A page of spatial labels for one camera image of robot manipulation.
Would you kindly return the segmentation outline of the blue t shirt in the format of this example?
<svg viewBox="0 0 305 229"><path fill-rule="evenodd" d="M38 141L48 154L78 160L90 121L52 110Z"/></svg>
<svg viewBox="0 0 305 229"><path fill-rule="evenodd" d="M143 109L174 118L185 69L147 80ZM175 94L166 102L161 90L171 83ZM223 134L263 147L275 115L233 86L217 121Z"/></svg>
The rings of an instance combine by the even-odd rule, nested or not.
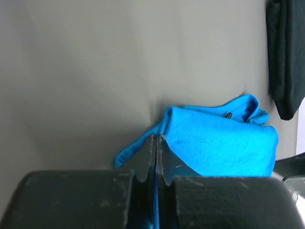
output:
<svg viewBox="0 0 305 229"><path fill-rule="evenodd" d="M191 169L206 177L269 177L278 134L268 126L269 113L246 94L219 107L168 107L162 120L122 150L119 168L140 151L151 135L161 135Z"/></svg>

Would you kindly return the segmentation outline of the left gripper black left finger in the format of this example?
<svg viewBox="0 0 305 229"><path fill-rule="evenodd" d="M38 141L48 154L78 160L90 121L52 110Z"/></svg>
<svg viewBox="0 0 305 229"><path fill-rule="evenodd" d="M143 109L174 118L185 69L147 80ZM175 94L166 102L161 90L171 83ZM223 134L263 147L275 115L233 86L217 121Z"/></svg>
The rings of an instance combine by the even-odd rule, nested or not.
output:
<svg viewBox="0 0 305 229"><path fill-rule="evenodd" d="M150 135L141 149L120 167L132 170L128 226L154 226L156 204L156 137Z"/></svg>

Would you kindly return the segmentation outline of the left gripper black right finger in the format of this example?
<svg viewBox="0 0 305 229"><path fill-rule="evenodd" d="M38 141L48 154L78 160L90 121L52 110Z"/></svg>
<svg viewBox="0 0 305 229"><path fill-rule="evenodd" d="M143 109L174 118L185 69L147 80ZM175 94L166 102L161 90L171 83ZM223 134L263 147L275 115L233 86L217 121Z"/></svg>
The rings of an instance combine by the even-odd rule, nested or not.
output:
<svg viewBox="0 0 305 229"><path fill-rule="evenodd" d="M175 177L199 177L200 174L186 165L169 147L164 135L159 135L156 145L156 180L158 187L159 228L178 228Z"/></svg>

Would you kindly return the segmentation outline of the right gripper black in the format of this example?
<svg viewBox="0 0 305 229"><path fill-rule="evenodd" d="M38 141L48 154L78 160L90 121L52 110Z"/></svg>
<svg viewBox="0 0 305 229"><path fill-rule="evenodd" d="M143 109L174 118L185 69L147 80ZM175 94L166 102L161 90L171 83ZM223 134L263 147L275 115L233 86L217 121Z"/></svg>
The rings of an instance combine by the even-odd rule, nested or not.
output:
<svg viewBox="0 0 305 229"><path fill-rule="evenodd" d="M305 214L305 154L277 160L273 177L289 189L300 215Z"/></svg>

